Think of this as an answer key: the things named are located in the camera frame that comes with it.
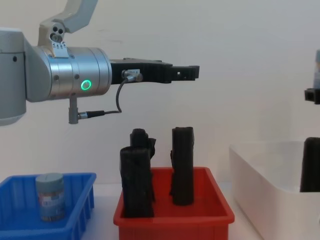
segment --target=silver cylindrical joint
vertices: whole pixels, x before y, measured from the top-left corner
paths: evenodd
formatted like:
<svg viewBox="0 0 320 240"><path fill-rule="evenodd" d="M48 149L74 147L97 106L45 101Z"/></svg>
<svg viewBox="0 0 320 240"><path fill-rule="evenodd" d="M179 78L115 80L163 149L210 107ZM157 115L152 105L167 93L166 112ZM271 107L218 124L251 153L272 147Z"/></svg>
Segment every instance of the silver cylindrical joint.
<svg viewBox="0 0 320 240"><path fill-rule="evenodd" d="M107 55L99 48L69 47L69 58L55 58L45 47L51 73L48 100L77 98L105 94L112 83L112 68Z"/></svg>
<svg viewBox="0 0 320 240"><path fill-rule="evenodd" d="M26 113L24 36L0 28L0 126L17 122Z"/></svg>

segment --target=white table surface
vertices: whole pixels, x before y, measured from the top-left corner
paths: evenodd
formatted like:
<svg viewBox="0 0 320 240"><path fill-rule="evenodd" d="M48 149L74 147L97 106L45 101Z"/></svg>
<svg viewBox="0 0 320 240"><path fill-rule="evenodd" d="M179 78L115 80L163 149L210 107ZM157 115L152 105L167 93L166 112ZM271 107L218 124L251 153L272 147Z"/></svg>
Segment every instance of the white table surface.
<svg viewBox="0 0 320 240"><path fill-rule="evenodd" d="M235 202L230 183L219 184L235 214L235 222L229 226L229 240L262 240ZM94 210L82 240L118 240L118 227L114 225L114 213L121 194L121 184L95 184Z"/></svg>

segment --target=white wall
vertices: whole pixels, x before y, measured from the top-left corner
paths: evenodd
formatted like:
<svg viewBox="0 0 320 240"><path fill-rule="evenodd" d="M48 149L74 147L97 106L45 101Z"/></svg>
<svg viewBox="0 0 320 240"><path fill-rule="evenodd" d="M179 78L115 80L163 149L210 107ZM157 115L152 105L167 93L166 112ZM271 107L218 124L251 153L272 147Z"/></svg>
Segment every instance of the white wall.
<svg viewBox="0 0 320 240"><path fill-rule="evenodd" d="M2 0L0 25L37 44L39 23L66 0ZM120 181L119 151L134 128L157 138L153 166L170 165L171 129L193 126L194 161L229 179L230 143L320 135L320 107L304 101L320 48L319 0L100 0L91 24L69 46L113 58L200 65L200 79L131 84L122 114L68 124L68 100L32 103L0 129L0 178L45 172L96 172ZM81 111L113 110L118 86L79 100Z"/></svg>

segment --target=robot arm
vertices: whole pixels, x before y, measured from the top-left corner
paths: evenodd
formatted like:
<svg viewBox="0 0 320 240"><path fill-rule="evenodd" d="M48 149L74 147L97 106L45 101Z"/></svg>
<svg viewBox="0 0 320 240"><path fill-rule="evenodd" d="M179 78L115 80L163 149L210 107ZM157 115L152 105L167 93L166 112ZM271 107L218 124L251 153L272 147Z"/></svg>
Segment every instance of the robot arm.
<svg viewBox="0 0 320 240"><path fill-rule="evenodd" d="M98 0L68 0L64 11L40 24L38 46L17 29L0 28L0 125L18 121L32 103L69 99L69 123L121 113L119 93L125 83L194 81L198 66L175 67L162 61L109 60L99 48L68 47L65 33L87 26ZM104 95L120 84L116 111L78 112L77 98Z"/></svg>
<svg viewBox="0 0 320 240"><path fill-rule="evenodd" d="M304 99L320 105L320 50L316 52L313 88L304 91Z"/></svg>

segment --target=black cylindrical object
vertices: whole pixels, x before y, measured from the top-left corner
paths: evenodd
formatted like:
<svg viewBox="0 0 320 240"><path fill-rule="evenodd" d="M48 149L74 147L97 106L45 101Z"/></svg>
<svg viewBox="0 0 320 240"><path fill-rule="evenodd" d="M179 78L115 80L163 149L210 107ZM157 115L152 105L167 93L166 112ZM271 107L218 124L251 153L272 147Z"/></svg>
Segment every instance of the black cylindrical object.
<svg viewBox="0 0 320 240"><path fill-rule="evenodd" d="M173 204L191 205L194 202L194 129L172 129L171 163L173 167L171 195Z"/></svg>
<svg viewBox="0 0 320 240"><path fill-rule="evenodd" d="M125 147L120 151L120 173L125 218L152 218L152 176L150 151L142 147Z"/></svg>
<svg viewBox="0 0 320 240"><path fill-rule="evenodd" d="M301 193L320 192L320 138L309 137L304 142Z"/></svg>

